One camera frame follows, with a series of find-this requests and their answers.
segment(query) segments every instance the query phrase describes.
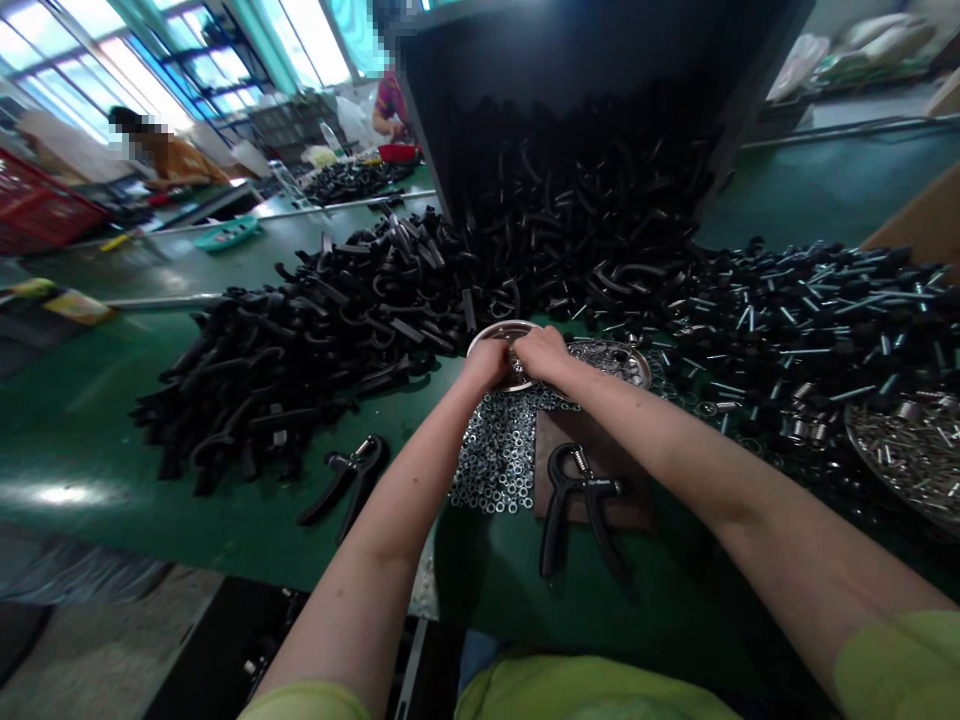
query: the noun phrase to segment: black container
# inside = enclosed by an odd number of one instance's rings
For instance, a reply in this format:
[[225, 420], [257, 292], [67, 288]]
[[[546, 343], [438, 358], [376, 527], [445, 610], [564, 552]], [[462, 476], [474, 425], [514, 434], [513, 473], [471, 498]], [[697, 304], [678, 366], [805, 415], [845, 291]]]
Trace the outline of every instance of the black container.
[[[724, 178], [814, 1], [463, 0], [397, 23], [389, 42], [440, 204], [459, 218], [471, 174], [491, 170], [465, 167], [477, 148], [457, 136], [456, 119], [484, 98], [525, 117], [535, 103], [562, 117], [588, 96], [648, 95], [631, 106], [637, 122], [718, 136], [708, 168]], [[489, 134], [483, 143], [481, 156], [489, 145], [495, 158], [502, 143]]]

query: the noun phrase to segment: yellow-green sleeve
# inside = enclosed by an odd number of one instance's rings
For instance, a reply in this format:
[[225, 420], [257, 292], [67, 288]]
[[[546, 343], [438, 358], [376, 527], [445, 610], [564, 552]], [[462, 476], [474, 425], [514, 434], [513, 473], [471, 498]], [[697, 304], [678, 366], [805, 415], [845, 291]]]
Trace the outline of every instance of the yellow-green sleeve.
[[834, 682], [851, 720], [960, 717], [960, 613], [930, 610], [860, 629]]
[[239, 720], [370, 720], [363, 703], [342, 685], [319, 680], [271, 690], [247, 706]]

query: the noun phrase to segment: green workbench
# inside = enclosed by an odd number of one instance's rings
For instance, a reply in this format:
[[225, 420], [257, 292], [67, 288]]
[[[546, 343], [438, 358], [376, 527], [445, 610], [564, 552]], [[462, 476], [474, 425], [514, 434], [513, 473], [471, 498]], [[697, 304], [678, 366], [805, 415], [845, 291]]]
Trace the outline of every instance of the green workbench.
[[[774, 247], [819, 237], [859, 243], [958, 157], [960, 135], [901, 135], [742, 153], [700, 241], [739, 246], [760, 232]], [[410, 201], [406, 210], [422, 212], [429, 202]], [[71, 250], [21, 265], [104, 299], [219, 292], [277, 283], [273, 263], [295, 264], [294, 251], [317, 249], [322, 233], [342, 241], [377, 219], [366, 207], [273, 218], [260, 238], [212, 256], [195, 250], [195, 231], [185, 230], [115, 253]], [[330, 477], [324, 454], [352, 450], [371, 432], [402, 446], [462, 361], [443, 360], [429, 379], [366, 401], [334, 432], [319, 432], [301, 481], [228, 478], [201, 499], [191, 496], [192, 480], [155, 479], [159, 451], [142, 445], [126, 416], [195, 333], [182, 311], [124, 314], [0, 386], [0, 521], [310, 589], [334, 552], [343, 511], [310, 529], [294, 522]], [[538, 575], [542, 526], [532, 513], [445, 509], [433, 561], [439, 618], [713, 688], [809, 696], [809, 675], [739, 573], [714, 560], [709, 533], [659, 486], [655, 500], [659, 537], [623, 538], [637, 574], [630, 596], [586, 529], [571, 533], [567, 569], [550, 586]], [[939, 572], [928, 577], [940, 584]]]

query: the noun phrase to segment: woman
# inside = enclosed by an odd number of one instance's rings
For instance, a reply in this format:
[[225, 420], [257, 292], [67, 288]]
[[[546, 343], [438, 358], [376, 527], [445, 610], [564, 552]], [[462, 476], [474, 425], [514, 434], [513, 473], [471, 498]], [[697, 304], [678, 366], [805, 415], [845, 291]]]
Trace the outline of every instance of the woman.
[[407, 104], [400, 92], [397, 74], [387, 70], [377, 85], [377, 103], [373, 106], [373, 129], [399, 142], [407, 138]]
[[[706, 523], [848, 717], [960, 717], [960, 613], [940, 591], [712, 427], [572, 358], [555, 328], [513, 348]], [[380, 480], [243, 720], [383, 717], [420, 552], [470, 416], [507, 366], [503, 341], [477, 344]], [[495, 661], [456, 716], [736, 717], [693, 685], [566, 656]]]
[[223, 170], [193, 145], [164, 132], [160, 125], [151, 123], [130, 108], [111, 108], [107, 119], [149, 155], [158, 178], [143, 183], [151, 190], [165, 192], [184, 185], [230, 182]]

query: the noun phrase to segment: concrete floor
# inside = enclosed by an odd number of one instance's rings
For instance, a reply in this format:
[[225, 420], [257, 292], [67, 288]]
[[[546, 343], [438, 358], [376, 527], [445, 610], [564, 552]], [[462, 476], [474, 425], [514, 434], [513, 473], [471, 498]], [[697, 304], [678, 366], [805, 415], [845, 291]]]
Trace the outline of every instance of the concrete floor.
[[0, 690], [0, 718], [139, 720], [222, 579], [176, 566], [143, 600], [58, 607]]

